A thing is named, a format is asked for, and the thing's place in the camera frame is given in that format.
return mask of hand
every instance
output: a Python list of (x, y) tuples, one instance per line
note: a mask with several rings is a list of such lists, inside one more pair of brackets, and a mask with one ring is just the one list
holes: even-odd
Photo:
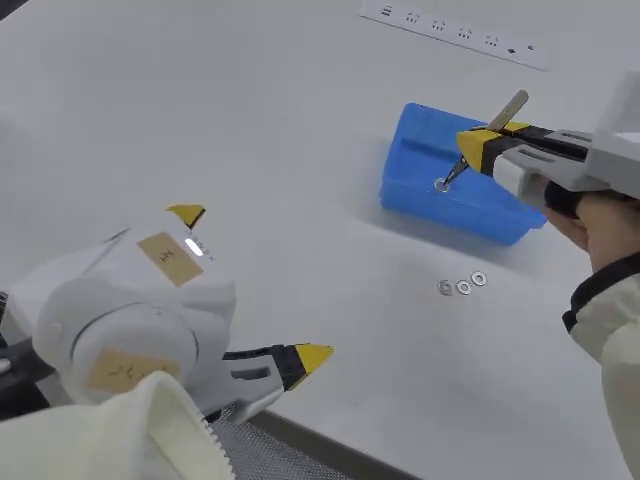
[(598, 194), (586, 194), (578, 204), (579, 220), (550, 209), (549, 222), (589, 254), (594, 273), (640, 252), (640, 208)]

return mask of sleeve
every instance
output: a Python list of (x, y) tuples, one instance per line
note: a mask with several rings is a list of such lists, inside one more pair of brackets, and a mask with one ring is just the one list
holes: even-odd
[(640, 480), (640, 253), (582, 283), (563, 321), (602, 366), (609, 418), (627, 466)]

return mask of blue container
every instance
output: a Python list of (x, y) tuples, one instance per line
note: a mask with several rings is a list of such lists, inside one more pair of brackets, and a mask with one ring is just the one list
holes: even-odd
[(460, 156), (456, 133), (483, 122), (409, 103), (404, 107), (382, 177), (385, 208), (434, 220), (512, 245), (546, 218), (492, 178), (468, 168), (446, 193), (437, 178)]

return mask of label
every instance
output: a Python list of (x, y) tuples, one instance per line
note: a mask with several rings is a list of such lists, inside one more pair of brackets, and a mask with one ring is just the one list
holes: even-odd
[(184, 285), (203, 270), (167, 232), (138, 242), (138, 246), (176, 286)]
[(139, 357), (105, 348), (93, 362), (85, 385), (96, 390), (124, 393), (157, 370), (176, 377), (180, 366), (171, 360)]

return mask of white sleeve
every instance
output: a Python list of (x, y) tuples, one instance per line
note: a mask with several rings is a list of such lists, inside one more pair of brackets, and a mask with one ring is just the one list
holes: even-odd
[(233, 480), (229, 459), (171, 376), (155, 372), (100, 405), (0, 423), (3, 480)]
[(633, 478), (640, 480), (640, 254), (594, 274), (571, 303), (563, 320), (601, 364), (611, 425)]

